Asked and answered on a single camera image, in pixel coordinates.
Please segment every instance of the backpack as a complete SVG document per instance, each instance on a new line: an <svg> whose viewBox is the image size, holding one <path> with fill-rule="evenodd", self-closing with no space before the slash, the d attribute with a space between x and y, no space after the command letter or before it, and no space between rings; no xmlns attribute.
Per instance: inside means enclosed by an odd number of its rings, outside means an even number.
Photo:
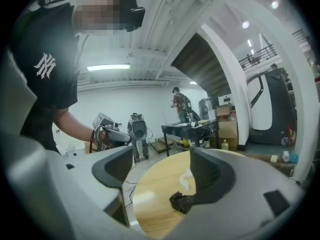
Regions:
<svg viewBox="0 0 320 240"><path fill-rule="evenodd" d="M191 101L182 93L176 94L181 97L181 109L186 111L187 113L192 113Z"/></svg>

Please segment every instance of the white ceiling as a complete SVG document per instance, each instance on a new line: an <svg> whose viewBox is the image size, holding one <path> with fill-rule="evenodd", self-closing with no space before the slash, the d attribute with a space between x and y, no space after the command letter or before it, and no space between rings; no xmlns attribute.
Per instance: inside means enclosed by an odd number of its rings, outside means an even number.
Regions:
<svg viewBox="0 0 320 240"><path fill-rule="evenodd" d="M83 0L69 1L77 5ZM155 79L166 84L188 83L189 78L170 64L206 21L234 51L237 59L243 59L250 52L248 39L255 50L260 50L259 29L253 24L243 29L242 22L250 20L225 0L217 2L214 7L212 4L209 7L210 0L137 0L137 4L146 9L140 29L111 36L89 36L80 60L83 73L88 72L87 66L103 64L130 63L131 69L90 72L91 83ZM288 10L282 10L280 15L287 15Z"/></svg>

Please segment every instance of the black table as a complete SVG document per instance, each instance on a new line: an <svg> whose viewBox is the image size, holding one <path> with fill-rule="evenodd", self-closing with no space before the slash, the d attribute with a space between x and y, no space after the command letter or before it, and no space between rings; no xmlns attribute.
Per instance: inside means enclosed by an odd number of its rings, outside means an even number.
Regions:
<svg viewBox="0 0 320 240"><path fill-rule="evenodd" d="M166 156L169 156L167 134L180 137L181 139L194 141L196 147L200 147L200 140L203 138L209 138L210 134L215 134L216 147L219 148L219 123L217 120L209 121L201 126L192 127L190 124L188 126L181 126L180 122L162 125L162 132L164 136Z"/></svg>

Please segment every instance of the white logo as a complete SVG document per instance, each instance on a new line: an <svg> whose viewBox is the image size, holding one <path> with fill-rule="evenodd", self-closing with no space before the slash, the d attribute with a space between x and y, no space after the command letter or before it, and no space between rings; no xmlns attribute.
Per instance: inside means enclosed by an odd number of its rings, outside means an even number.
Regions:
<svg viewBox="0 0 320 240"><path fill-rule="evenodd" d="M38 65L34 66L36 69L40 68L36 73L37 76L41 75L41 79L46 77L50 79L50 73L56 66L56 59L53 58L50 54L49 56L43 53L42 59L39 61Z"/></svg>

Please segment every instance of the balcony railing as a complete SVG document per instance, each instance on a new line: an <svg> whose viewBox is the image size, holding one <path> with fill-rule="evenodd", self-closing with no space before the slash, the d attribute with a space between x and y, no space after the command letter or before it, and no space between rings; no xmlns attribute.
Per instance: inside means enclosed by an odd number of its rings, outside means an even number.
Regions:
<svg viewBox="0 0 320 240"><path fill-rule="evenodd" d="M308 42L307 37L305 36L302 29L292 33L293 38L300 45L304 42ZM243 70L253 67L254 65L259 64L260 62L269 60L270 58L278 55L274 45L271 44L261 50L258 50L253 55L248 55L246 58L239 61Z"/></svg>

